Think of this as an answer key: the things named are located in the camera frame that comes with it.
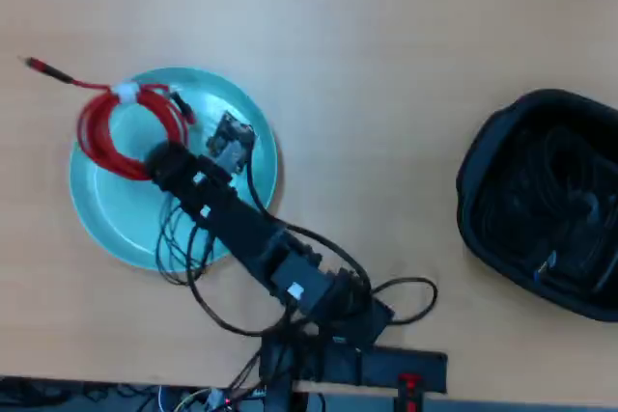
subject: white sticker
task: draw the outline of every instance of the white sticker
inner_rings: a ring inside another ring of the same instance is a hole
[[[290,287],[288,288],[288,293],[296,300],[298,301],[300,299],[300,296],[302,296],[302,293],[305,291],[305,288],[301,287],[299,284],[297,284],[296,282],[294,282],[293,284],[290,285]]]
[[[197,185],[205,177],[206,177],[206,174],[202,173],[201,171],[198,171],[197,174],[195,176],[193,176],[193,183],[195,183]]]

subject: black cable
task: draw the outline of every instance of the black cable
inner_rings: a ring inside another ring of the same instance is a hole
[[[193,229],[191,229],[191,233],[189,234],[189,239],[187,242],[187,250],[186,250],[186,253],[188,256],[191,256],[191,252],[193,250],[193,241],[195,240],[195,234],[197,234],[198,230],[199,230],[199,226],[196,224],[195,226],[193,226]],[[206,245],[207,251],[205,252],[205,256],[208,256],[212,252],[213,243],[214,243],[214,237],[211,234],[209,234],[209,239]],[[290,307],[285,308],[284,313],[281,316],[281,318],[279,318],[279,320],[277,320],[273,325],[263,330],[245,330],[242,328],[238,328],[237,326],[232,325],[231,323],[225,321],[208,305],[208,303],[204,300],[204,298],[200,294],[200,291],[197,289],[195,285],[195,278],[194,278],[193,272],[191,271],[190,265],[191,265],[191,262],[189,259],[187,259],[186,260],[186,282],[189,288],[191,289],[191,293],[193,294],[193,297],[195,298],[197,303],[200,305],[200,307],[204,310],[204,312],[208,314],[208,316],[214,321],[214,323],[216,323],[222,329],[227,330],[228,332],[236,333],[237,335],[243,335],[244,337],[261,338],[264,335],[268,335],[268,334],[279,331],[286,324],[290,323],[290,316],[292,315],[292,312],[293,312],[292,308]]]
[[[326,399],[324,399],[324,395],[322,393],[318,393],[318,398],[320,399],[320,404],[322,405],[322,412],[326,412]]]
[[[161,208],[161,213],[159,216],[160,229],[156,246],[154,248],[154,258],[159,273],[168,283],[186,286],[188,285],[187,281],[181,279],[178,272],[174,270],[174,263],[177,263],[182,267],[182,270],[185,270],[185,262],[189,259],[189,256],[183,251],[182,247],[176,241],[176,229],[184,214],[184,211],[182,211],[180,205],[172,207],[173,201],[174,197],[169,195]],[[167,267],[163,264],[161,257],[161,243],[163,242],[167,245],[169,253],[169,262]],[[207,254],[205,253],[199,262],[191,258],[190,265],[191,267],[195,267],[193,270],[193,279],[197,280],[206,272],[206,267],[208,265]]]
[[[278,217],[275,217],[274,215],[270,214],[270,212],[268,212],[268,210],[262,203],[262,200],[260,200],[258,191],[255,188],[255,183],[253,179],[253,156],[249,156],[249,159],[247,160],[247,185],[249,187],[249,194],[251,195],[251,199],[253,200],[253,203],[258,208],[258,210],[265,216],[265,218],[267,218],[268,220],[272,222],[278,222],[280,224],[283,224],[289,231],[294,232],[294,233],[300,233],[301,235],[304,235],[307,238],[316,240],[322,246],[328,248],[334,254],[339,256],[345,263],[347,263],[352,268],[352,270],[358,275],[365,289],[367,291],[371,291],[371,280],[369,279],[369,275],[367,274],[363,266],[360,265],[348,252],[346,252],[346,250],[344,250],[339,245],[329,240],[325,236],[320,235],[319,233],[315,233],[313,231],[305,229],[304,227],[290,224],[286,221],[283,221],[282,219],[279,219]]]
[[[423,308],[421,311],[419,311],[413,316],[391,320],[390,323],[388,324],[391,326],[392,325],[409,325],[411,323],[417,322],[418,320],[426,316],[428,313],[430,313],[432,309],[434,308],[435,303],[437,302],[437,285],[425,277],[400,277],[397,279],[391,279],[375,287],[372,290],[372,294],[378,294],[387,288],[394,287],[395,285],[401,285],[401,284],[427,285],[429,288],[432,289],[432,300],[429,302],[427,306],[425,306],[425,308]]]

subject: red cable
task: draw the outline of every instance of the red cable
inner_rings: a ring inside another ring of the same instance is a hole
[[[28,58],[25,63],[50,77],[64,83],[72,84],[83,89],[103,91],[102,94],[91,99],[79,113],[77,118],[77,142],[86,155],[106,169],[118,176],[132,180],[149,180],[144,163],[119,153],[112,142],[109,130],[109,120],[114,108],[120,104],[120,98],[113,93],[110,86],[90,84],[73,79],[50,65]],[[162,90],[169,92],[168,86],[162,84],[144,84],[139,86],[136,101],[151,111],[163,124],[167,138],[171,142],[187,144],[188,127],[193,123],[192,115],[184,114],[165,96],[155,92]]]

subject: wooden table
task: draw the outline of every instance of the wooden table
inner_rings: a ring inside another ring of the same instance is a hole
[[[101,82],[228,77],[277,133],[282,217],[375,283],[437,280],[435,311],[380,343],[447,352],[451,398],[618,405],[618,325],[499,277],[455,222],[455,175],[491,111],[539,87],[618,102],[618,0],[0,0],[0,43],[0,374],[223,385],[258,346],[83,231],[67,165],[89,94],[16,59],[35,55]],[[280,312],[232,259],[200,286],[245,327]],[[384,299],[403,314],[427,296]]]

